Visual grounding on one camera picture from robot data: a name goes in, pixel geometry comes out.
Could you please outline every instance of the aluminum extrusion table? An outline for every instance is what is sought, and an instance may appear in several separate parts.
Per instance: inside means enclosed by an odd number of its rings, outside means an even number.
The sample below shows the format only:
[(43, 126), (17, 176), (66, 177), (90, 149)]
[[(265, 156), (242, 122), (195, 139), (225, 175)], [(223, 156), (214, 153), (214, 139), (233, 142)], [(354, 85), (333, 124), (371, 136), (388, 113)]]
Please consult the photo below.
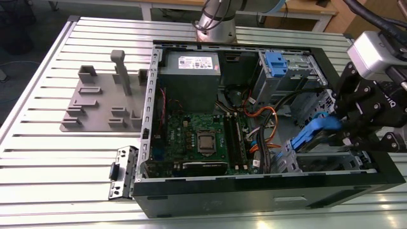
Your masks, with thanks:
[[(117, 149), (139, 145), (139, 133), (67, 133), (59, 130), (79, 81), (94, 65), (114, 73), (110, 53), (127, 53), (130, 72), (150, 66), (153, 39), (195, 40), (190, 24), (75, 17), (67, 22), (0, 132), (0, 227), (70, 228), (404, 228), (407, 185), (365, 195), (334, 208), (149, 219), (137, 202), (109, 202), (109, 172)], [(325, 49), (341, 73), (350, 61), (341, 34), (238, 27), (241, 43)], [(407, 176), (407, 155), (393, 154)]]

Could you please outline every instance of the table leg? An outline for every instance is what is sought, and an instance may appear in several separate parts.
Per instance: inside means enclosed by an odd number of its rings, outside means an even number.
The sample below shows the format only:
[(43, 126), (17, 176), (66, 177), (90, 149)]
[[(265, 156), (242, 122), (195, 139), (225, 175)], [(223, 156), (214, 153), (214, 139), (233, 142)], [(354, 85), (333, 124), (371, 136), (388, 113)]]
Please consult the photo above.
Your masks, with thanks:
[(50, 6), (51, 6), (51, 10), (53, 10), (53, 11), (58, 11), (58, 10), (59, 10), (58, 2), (55, 2), (55, 1), (49, 1), (49, 3), (50, 3)]
[(331, 21), (331, 18), (333, 18), (331, 15), (322, 15), (314, 26), (313, 32), (323, 32)]
[(266, 16), (265, 16), (265, 15), (261, 15), (261, 16), (259, 16), (259, 23), (261, 23), (261, 24), (265, 24), (265, 22), (266, 22)]
[(151, 3), (142, 3), (142, 13), (143, 13), (143, 20), (151, 21)]

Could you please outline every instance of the power supply label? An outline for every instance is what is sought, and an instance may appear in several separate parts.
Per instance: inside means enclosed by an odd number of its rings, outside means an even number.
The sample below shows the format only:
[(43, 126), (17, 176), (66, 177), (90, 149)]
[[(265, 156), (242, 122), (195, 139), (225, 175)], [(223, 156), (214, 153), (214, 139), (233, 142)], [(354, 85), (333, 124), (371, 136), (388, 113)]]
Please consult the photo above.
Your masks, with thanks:
[(214, 69), (211, 57), (182, 56), (178, 59), (179, 69)]

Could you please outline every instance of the screw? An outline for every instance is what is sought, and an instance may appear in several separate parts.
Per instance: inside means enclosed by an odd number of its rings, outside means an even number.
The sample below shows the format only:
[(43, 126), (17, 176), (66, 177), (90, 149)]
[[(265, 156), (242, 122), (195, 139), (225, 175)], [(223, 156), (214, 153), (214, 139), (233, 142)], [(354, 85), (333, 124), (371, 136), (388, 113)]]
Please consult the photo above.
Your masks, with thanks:
[(402, 82), (401, 86), (404, 87), (404, 89), (407, 91), (407, 82)]

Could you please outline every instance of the green circuit board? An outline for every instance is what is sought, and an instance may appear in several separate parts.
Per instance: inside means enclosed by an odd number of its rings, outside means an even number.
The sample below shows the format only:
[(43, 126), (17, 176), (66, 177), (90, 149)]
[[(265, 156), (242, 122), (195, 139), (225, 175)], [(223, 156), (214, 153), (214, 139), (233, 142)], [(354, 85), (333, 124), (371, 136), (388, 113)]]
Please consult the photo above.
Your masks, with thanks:
[[(181, 162), (181, 161), (222, 161), (230, 163), (230, 155), (227, 148), (227, 139), (225, 132), (225, 115), (213, 114), (177, 114), (169, 116), (167, 122), (167, 136), (163, 150), (154, 150), (157, 154), (162, 154), (159, 160), (162, 164)], [(242, 127), (246, 126), (246, 119), (238, 118), (238, 125), (241, 138), (243, 138)], [(210, 153), (202, 152), (199, 147), (199, 138), (203, 136), (213, 136), (214, 149)], [(245, 142), (242, 141), (241, 147), (243, 151)], [(245, 155), (243, 162), (246, 168), (235, 169), (233, 166), (229, 168), (227, 175), (251, 174), (249, 160)], [(159, 176), (170, 176), (170, 166), (162, 166), (158, 169)]]

